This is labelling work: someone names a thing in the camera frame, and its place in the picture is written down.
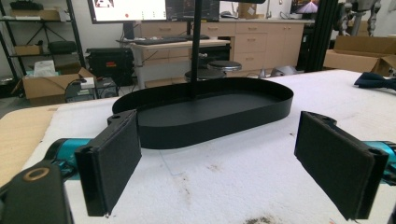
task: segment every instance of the office room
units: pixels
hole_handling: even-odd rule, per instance
[[[0,223],[396,223],[395,10],[2,1]]]

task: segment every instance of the black cloth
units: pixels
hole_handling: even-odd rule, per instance
[[[396,79],[386,79],[375,73],[362,73],[355,81],[355,85],[359,86],[359,88],[387,88],[396,91]]]

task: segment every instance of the cardboard box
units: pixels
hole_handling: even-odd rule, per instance
[[[55,71],[57,71],[60,75],[75,74],[75,73],[78,74],[80,69],[81,69],[81,64],[77,62],[55,65]]]
[[[241,19],[256,19],[257,5],[251,3],[238,4],[238,18]]]
[[[44,21],[60,21],[59,12],[57,9],[45,10],[11,10],[12,17],[40,17]]]
[[[17,55],[37,55],[43,53],[43,47],[37,45],[15,46],[14,49]]]
[[[83,77],[95,77],[85,68],[81,68],[78,74]],[[22,81],[26,99],[29,99],[31,105],[34,106],[64,104],[64,91],[69,83],[79,79],[78,74],[57,77],[24,77]]]
[[[324,67],[354,72],[389,75],[396,67],[396,38],[373,36],[337,36],[334,49],[326,52]]]
[[[354,21],[350,21],[347,25],[346,32],[351,34],[353,29]],[[369,24],[367,21],[361,21],[361,25],[359,26],[357,35],[360,36],[369,36],[369,32],[367,31]]]

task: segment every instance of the black oval tray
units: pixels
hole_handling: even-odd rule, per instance
[[[187,147],[285,118],[293,91],[268,80],[227,77],[134,91],[113,113],[136,109],[141,146]]]

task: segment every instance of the keyboard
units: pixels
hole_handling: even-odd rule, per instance
[[[163,39],[144,39],[134,40],[136,45],[158,45],[158,44],[170,44],[177,42],[186,42],[186,38],[163,38]]]
[[[193,35],[166,35],[163,36],[164,39],[166,38],[185,38],[187,40],[192,40]],[[200,39],[210,39],[208,35],[200,35]]]

